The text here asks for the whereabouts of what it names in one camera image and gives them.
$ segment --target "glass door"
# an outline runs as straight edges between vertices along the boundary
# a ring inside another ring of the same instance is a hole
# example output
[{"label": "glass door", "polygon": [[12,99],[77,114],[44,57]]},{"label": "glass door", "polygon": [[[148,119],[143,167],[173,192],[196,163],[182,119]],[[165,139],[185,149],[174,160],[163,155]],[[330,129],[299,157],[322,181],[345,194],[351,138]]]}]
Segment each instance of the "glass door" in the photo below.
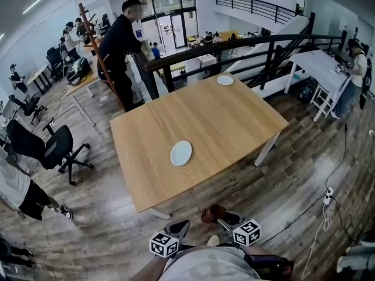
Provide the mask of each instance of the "glass door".
[{"label": "glass door", "polygon": [[171,16],[172,32],[175,38],[176,49],[186,46],[186,31],[182,23],[181,14]]}]

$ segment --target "white cable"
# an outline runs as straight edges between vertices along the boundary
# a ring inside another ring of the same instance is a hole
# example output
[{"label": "white cable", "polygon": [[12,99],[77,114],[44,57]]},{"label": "white cable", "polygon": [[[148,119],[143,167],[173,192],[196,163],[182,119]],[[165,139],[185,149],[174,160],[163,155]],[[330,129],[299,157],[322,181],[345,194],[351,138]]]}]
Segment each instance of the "white cable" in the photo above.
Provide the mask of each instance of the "white cable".
[{"label": "white cable", "polygon": [[306,265],[305,265],[304,271],[302,272],[301,280],[304,279],[305,271],[306,271],[306,268],[307,268],[307,266],[308,266],[308,264],[309,264],[309,262],[310,262],[311,255],[312,255],[312,251],[314,250],[314,246],[315,246],[316,238],[318,237],[318,232],[319,232],[321,226],[323,226],[323,230],[324,230],[324,231],[328,231],[328,229],[329,229],[329,227],[330,227],[330,224],[331,224],[331,222],[332,222],[331,218],[327,218],[327,217],[326,217],[326,215],[325,215],[325,213],[324,213],[324,206],[325,206],[325,204],[323,205],[323,210],[322,210],[322,212],[323,212],[323,216],[324,216],[324,219],[323,219],[323,221],[321,222],[321,224],[319,225],[318,230],[316,230],[314,243],[312,244],[312,247],[311,247],[311,251],[310,251],[309,259],[307,260],[307,263],[306,263]]}]

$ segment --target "black railing post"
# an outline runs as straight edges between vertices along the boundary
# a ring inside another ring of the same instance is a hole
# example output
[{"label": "black railing post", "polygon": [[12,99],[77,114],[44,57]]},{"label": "black railing post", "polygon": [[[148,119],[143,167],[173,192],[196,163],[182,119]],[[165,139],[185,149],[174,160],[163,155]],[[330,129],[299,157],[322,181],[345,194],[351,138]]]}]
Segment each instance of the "black railing post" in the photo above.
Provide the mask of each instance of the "black railing post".
[{"label": "black railing post", "polygon": [[275,42],[270,42],[270,45],[268,47],[268,54],[267,54],[267,61],[264,66],[264,79],[262,81],[262,84],[260,85],[260,90],[262,91],[264,89],[264,85],[267,82],[268,79],[268,70],[270,69],[271,60],[272,60],[272,54],[274,51]]},{"label": "black railing post", "polygon": [[340,45],[339,45],[339,50],[342,50],[344,48],[346,36],[347,36],[347,31],[343,30],[342,35],[341,35],[341,42],[340,42]]},{"label": "black railing post", "polygon": [[331,49],[331,47],[332,47],[332,42],[333,42],[333,39],[331,39],[330,42],[329,42],[329,46],[328,46],[328,50],[327,50],[327,54],[329,54],[329,52],[330,52],[330,49]]},{"label": "black railing post", "polygon": [[309,28],[306,31],[308,35],[312,34],[312,29],[314,28],[314,21],[315,21],[315,12],[312,12],[310,15]]},{"label": "black railing post", "polygon": [[171,67],[163,67],[163,74],[164,74],[164,80],[165,80],[165,86],[168,89],[168,92],[175,91],[175,85],[172,80],[172,73],[171,73]]},{"label": "black railing post", "polygon": [[148,79],[151,83],[152,90],[154,91],[154,97],[152,95],[150,95],[150,96],[153,100],[155,100],[155,99],[159,98],[160,96],[159,96],[158,87],[156,86],[154,72],[147,72],[147,74],[148,74]]}]

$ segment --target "white desk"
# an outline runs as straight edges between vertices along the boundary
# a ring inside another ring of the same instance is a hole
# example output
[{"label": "white desk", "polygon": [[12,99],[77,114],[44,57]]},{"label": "white desk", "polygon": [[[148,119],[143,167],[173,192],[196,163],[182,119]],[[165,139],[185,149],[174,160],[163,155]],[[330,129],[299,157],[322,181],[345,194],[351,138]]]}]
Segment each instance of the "white desk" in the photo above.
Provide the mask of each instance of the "white desk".
[{"label": "white desk", "polygon": [[198,56],[197,59],[200,62],[200,67],[207,67],[211,64],[217,63],[216,57],[212,56],[211,54]]},{"label": "white desk", "polygon": [[330,111],[333,110],[341,93],[350,82],[351,77],[348,78],[346,74],[332,74],[331,71],[335,71],[339,63],[322,50],[294,54],[289,60],[293,61],[294,64],[285,86],[284,93],[288,93],[289,91],[297,66],[300,66],[307,74],[315,78],[319,85],[328,93],[326,99],[323,101],[322,105],[320,105],[318,113],[313,119],[313,121],[316,122],[331,99],[333,103],[330,105]]}]

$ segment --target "man in black shirt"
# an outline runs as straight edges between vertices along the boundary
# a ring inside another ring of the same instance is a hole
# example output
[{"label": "man in black shirt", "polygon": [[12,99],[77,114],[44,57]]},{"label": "man in black shirt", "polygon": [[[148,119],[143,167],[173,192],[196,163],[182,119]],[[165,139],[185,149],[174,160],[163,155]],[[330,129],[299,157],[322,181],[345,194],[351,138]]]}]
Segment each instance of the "man in black shirt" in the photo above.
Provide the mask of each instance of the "man in black shirt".
[{"label": "man in black shirt", "polygon": [[[141,16],[142,5],[139,0],[125,1],[122,4],[122,15],[110,27],[99,47],[100,56],[104,60],[116,92],[127,111],[134,109],[135,105],[133,104],[131,80],[125,73],[127,70],[125,55],[129,50],[132,52],[141,51],[142,43],[135,38],[131,26]],[[98,75],[102,80],[106,80],[99,62]]]},{"label": "man in black shirt", "polygon": [[19,74],[16,72],[16,64],[11,64],[11,83],[14,89],[20,89],[26,96],[29,95],[28,88],[23,83],[23,78],[20,77]]},{"label": "man in black shirt", "polygon": [[[94,27],[95,27],[95,25],[92,24],[92,23],[88,23],[88,24],[91,27],[91,33],[94,34]],[[81,18],[77,18],[76,19],[76,25],[77,25],[77,36],[78,37],[82,36],[84,44],[89,44],[90,43],[90,39],[87,36],[86,27],[84,26],[84,23],[82,22]]]}]

